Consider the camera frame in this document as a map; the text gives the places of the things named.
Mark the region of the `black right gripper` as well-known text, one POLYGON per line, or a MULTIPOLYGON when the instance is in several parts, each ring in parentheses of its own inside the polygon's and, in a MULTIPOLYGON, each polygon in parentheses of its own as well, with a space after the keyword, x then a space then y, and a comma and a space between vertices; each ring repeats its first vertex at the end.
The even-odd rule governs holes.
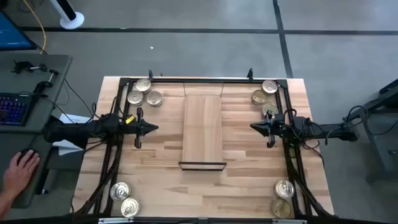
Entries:
POLYGON ((284 115, 281 113, 273 113, 268 110, 266 113, 266 118, 269 122, 269 135, 268 135, 268 122, 261 121, 258 123, 250 124, 250 127, 260 133, 264 137, 268 137, 269 141, 267 143, 268 148, 272 148, 275 145, 275 137, 283 136, 283 125, 285 124, 284 115))

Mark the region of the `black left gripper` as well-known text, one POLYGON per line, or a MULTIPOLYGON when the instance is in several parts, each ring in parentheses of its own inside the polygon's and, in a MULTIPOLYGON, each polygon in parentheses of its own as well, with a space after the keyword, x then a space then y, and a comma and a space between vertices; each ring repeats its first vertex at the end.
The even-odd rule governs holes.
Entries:
POLYGON ((140 136, 142 134, 149 134, 157 130, 159 127, 155 124, 150 124, 147 121, 142 121, 143 110, 137 108, 136 115, 129 115, 126 119, 121 121, 120 127, 123 134, 135 134, 134 140, 135 148, 141 148, 140 136))

